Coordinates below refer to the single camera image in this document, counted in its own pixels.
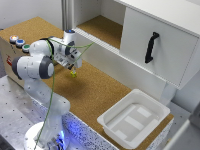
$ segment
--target cabinet door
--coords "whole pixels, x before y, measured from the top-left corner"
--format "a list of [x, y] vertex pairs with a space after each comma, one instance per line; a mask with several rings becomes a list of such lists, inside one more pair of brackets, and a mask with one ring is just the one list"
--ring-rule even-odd
[[[154, 40], [153, 60], [146, 64], [145, 56], [153, 32], [159, 37]], [[191, 34], [127, 8], [120, 54], [179, 86], [197, 40]]]

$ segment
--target door handle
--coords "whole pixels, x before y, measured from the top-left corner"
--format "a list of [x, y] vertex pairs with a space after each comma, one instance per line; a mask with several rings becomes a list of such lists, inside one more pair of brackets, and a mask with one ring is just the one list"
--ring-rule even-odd
[[153, 45], [154, 45], [154, 40], [157, 39], [160, 35], [156, 32], [153, 32], [153, 36], [149, 40], [148, 48], [147, 48], [147, 53], [145, 56], [145, 63], [148, 64], [150, 61], [153, 60], [153, 57], [151, 56], [152, 50], [153, 50]]

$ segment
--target white container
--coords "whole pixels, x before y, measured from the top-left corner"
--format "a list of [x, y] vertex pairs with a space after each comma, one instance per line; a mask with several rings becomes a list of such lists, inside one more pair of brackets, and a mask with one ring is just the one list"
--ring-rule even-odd
[[169, 108], [135, 89], [97, 121], [105, 133], [122, 147], [135, 149], [169, 113]]

